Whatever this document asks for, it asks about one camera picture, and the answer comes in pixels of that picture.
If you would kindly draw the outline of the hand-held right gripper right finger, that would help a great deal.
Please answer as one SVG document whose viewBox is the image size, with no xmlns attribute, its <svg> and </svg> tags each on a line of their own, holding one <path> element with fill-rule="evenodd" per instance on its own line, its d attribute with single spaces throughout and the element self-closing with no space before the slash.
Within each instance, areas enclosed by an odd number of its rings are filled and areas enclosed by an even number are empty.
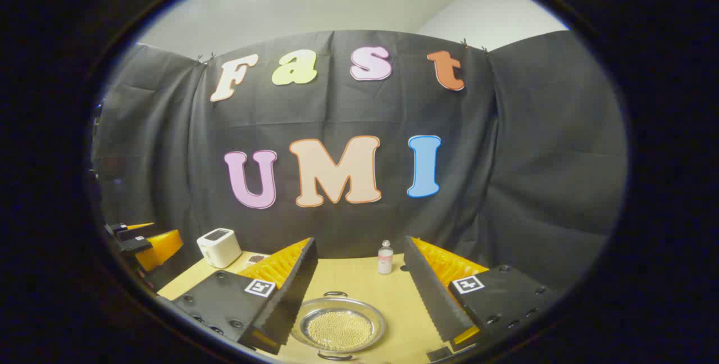
<svg viewBox="0 0 719 364">
<path fill-rule="evenodd" d="M 559 293 L 511 265 L 488 269 L 406 236 L 404 262 L 442 341 L 490 348 L 526 328 Z"/>
</svg>

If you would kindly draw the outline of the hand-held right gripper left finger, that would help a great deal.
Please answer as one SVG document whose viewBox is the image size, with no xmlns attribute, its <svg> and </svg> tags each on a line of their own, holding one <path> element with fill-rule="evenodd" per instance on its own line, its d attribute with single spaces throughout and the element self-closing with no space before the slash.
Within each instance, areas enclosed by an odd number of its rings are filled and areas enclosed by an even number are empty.
<svg viewBox="0 0 719 364">
<path fill-rule="evenodd" d="M 172 299 L 200 325 L 248 348 L 277 354 L 286 344 L 318 263 L 314 238 L 234 274 L 216 270 Z"/>
</svg>

